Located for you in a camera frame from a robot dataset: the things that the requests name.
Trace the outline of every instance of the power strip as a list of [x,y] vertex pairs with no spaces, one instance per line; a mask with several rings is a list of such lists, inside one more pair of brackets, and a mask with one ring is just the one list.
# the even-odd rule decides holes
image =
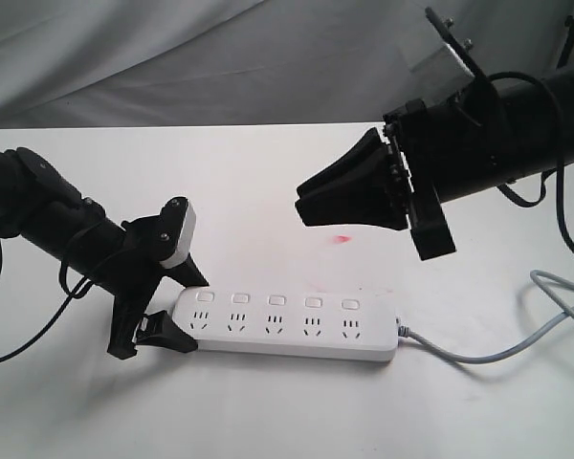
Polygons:
[[390,361],[398,345],[387,295],[184,290],[172,318],[204,351]]

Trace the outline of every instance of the white table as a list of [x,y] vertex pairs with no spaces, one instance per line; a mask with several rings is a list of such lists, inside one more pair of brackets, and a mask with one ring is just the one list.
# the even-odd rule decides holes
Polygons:
[[[552,198],[520,209],[489,190],[449,203],[458,252],[425,263],[407,231],[305,228],[296,185],[367,127],[0,131],[0,149],[35,150],[116,222],[187,196],[198,215],[192,253],[214,285],[387,292],[404,323],[471,355],[558,313],[528,278],[540,268],[574,280]],[[574,234],[574,166],[567,184]],[[22,238],[4,245],[0,355],[63,299],[52,257]],[[179,291],[165,281],[152,309]],[[118,361],[105,353],[110,311],[96,288],[0,365],[0,459],[574,458],[573,323],[508,361],[461,370],[408,345],[387,366],[152,348]]]

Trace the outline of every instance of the screw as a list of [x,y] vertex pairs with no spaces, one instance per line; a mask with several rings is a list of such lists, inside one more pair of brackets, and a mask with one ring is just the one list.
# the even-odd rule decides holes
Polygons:
[[475,46],[475,44],[472,42],[470,38],[466,38],[465,40],[463,40],[461,46],[463,46],[463,49],[466,50],[466,52],[468,52]]

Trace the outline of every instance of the white fabric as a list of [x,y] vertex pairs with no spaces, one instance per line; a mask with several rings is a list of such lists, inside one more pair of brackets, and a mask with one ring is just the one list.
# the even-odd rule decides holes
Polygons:
[[[574,10],[427,4],[487,72],[533,74]],[[409,0],[0,0],[0,127],[378,120],[420,93],[401,39],[425,21]]]

